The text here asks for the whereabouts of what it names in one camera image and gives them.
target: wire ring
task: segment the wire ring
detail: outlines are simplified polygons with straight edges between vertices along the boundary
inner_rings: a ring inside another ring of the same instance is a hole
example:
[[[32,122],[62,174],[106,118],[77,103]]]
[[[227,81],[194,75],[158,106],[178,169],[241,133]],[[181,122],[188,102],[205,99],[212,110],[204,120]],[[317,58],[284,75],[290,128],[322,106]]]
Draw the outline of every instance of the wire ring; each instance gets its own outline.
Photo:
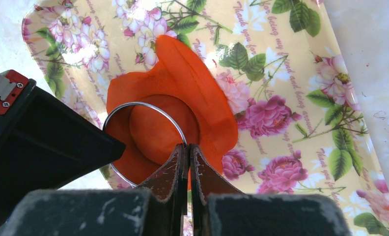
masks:
[[[180,126],[177,124],[177,122],[169,115],[167,114],[165,111],[161,110],[160,108],[154,106],[154,105],[151,105],[149,103],[145,103],[145,102],[127,102],[127,103],[124,103],[122,105],[119,105],[117,106],[115,109],[112,110],[112,112],[108,115],[108,117],[106,118],[104,124],[103,124],[103,128],[102,130],[105,131],[106,129],[106,126],[108,125],[108,122],[109,120],[112,118],[112,116],[118,112],[119,110],[121,110],[122,108],[125,108],[125,107],[130,107],[130,106],[138,106],[138,105],[141,105],[141,106],[145,106],[145,107],[148,107],[148,108],[151,108],[155,111],[157,111],[158,113],[160,113],[161,115],[165,116],[168,120],[170,120],[171,123],[173,123],[174,127],[176,127],[177,131],[179,132],[180,134],[180,137],[182,138],[183,140],[183,145],[184,147],[187,147],[187,140],[186,140],[186,137],[184,136],[184,133],[183,133],[183,130],[180,128]],[[128,183],[131,184],[131,186],[135,187],[137,186],[137,184],[129,181],[126,177],[124,177],[119,171],[118,169],[113,165],[113,163],[110,164],[112,169],[119,175],[121,176],[121,178],[123,178],[125,181],[127,181]]]

